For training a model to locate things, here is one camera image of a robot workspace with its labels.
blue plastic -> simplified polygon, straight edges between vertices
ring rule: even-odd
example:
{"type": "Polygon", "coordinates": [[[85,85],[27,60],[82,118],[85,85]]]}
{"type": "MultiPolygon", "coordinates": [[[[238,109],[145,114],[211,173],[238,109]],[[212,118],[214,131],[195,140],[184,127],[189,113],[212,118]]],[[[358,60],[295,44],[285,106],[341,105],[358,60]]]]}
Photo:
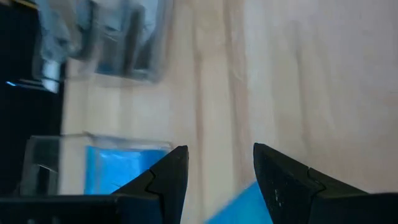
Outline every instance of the blue plastic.
{"type": "Polygon", "coordinates": [[[85,194],[110,194],[166,155],[163,150],[86,147],[85,194]]]}
{"type": "Polygon", "coordinates": [[[207,221],[209,224],[268,224],[272,223],[266,203],[262,197],[259,184],[250,187],[235,198],[222,211],[207,221]]]}

light wood surface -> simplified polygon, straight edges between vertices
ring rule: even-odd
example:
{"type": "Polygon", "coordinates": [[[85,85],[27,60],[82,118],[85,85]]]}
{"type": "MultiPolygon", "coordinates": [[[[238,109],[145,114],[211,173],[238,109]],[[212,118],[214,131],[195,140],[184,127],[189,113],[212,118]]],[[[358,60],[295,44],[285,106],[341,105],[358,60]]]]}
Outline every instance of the light wood surface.
{"type": "Polygon", "coordinates": [[[365,191],[396,191],[396,12],[395,0],[175,0],[164,80],[67,82],[63,131],[188,145],[183,223],[254,181],[254,142],[365,191]]]}

wooden table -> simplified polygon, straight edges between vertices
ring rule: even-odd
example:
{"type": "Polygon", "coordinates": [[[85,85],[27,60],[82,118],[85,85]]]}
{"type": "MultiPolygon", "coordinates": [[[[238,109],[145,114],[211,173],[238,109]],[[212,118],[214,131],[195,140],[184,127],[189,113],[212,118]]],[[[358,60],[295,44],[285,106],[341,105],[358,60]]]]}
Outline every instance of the wooden table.
{"type": "Polygon", "coordinates": [[[365,191],[398,190],[398,1],[174,3],[164,80],[67,82],[64,133],[188,145],[183,223],[254,181],[254,142],[365,191]]]}

blue cloth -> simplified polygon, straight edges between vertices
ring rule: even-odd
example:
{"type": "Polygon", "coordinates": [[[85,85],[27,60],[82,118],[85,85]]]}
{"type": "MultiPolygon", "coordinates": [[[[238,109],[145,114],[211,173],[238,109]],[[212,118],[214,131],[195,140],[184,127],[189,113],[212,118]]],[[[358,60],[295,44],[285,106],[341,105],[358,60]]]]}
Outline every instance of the blue cloth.
{"type": "Polygon", "coordinates": [[[259,184],[255,182],[207,223],[268,224],[272,223],[272,220],[259,184]]]}
{"type": "Polygon", "coordinates": [[[163,150],[86,147],[85,194],[110,194],[163,158],[163,150]]]}

